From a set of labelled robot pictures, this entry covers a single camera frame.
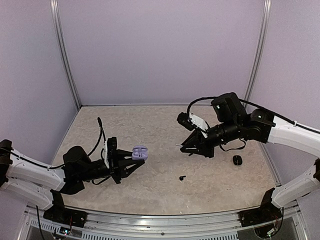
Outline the lilac earbud charging case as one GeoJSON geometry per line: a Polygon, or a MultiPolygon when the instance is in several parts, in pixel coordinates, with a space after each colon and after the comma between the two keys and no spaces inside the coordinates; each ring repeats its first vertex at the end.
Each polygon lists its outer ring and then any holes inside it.
{"type": "Polygon", "coordinates": [[[132,148],[131,158],[133,160],[147,160],[148,159],[148,148],[143,145],[136,145],[132,148]]]}

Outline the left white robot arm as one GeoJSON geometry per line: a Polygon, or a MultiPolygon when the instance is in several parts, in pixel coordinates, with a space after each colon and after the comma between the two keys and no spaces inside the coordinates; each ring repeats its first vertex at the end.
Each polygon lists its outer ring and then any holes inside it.
{"type": "Polygon", "coordinates": [[[104,157],[92,161],[85,150],[77,145],[63,155],[63,164],[42,164],[13,149],[12,142],[0,143],[0,189],[33,203],[50,212],[63,223],[70,218],[63,195],[75,195],[85,188],[85,182],[112,178],[116,184],[127,178],[148,159],[143,145],[132,151],[118,149],[116,137],[104,143],[104,157]]]}

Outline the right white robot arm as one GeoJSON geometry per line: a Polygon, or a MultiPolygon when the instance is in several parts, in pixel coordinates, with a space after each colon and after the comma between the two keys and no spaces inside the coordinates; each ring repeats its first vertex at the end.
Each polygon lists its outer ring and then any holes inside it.
{"type": "Polygon", "coordinates": [[[314,164],[300,176],[267,191],[260,207],[256,210],[256,218],[266,222],[276,209],[303,197],[320,187],[320,131],[298,124],[276,112],[259,105],[247,113],[243,104],[234,92],[220,96],[210,96],[211,106],[220,122],[210,127],[201,117],[190,111],[181,112],[177,122],[191,131],[189,137],[181,144],[180,151],[190,155],[206,158],[214,157],[215,147],[234,141],[257,141],[291,147],[316,157],[314,164]]]}

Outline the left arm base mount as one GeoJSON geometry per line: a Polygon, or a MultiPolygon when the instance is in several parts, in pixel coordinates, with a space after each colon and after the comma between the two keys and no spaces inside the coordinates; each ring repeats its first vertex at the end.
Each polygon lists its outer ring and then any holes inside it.
{"type": "Polygon", "coordinates": [[[61,193],[55,190],[51,190],[50,192],[53,197],[52,206],[44,211],[43,218],[56,223],[65,224],[70,227],[83,228],[86,223],[88,213],[65,207],[61,193]]]}

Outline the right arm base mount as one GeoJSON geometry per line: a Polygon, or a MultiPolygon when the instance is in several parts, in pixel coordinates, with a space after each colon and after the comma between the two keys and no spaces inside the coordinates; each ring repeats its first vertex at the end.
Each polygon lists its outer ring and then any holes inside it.
{"type": "Polygon", "coordinates": [[[275,188],[267,190],[259,207],[242,210],[238,213],[242,227],[262,224],[283,216],[282,209],[272,204],[272,193],[275,188]]]}

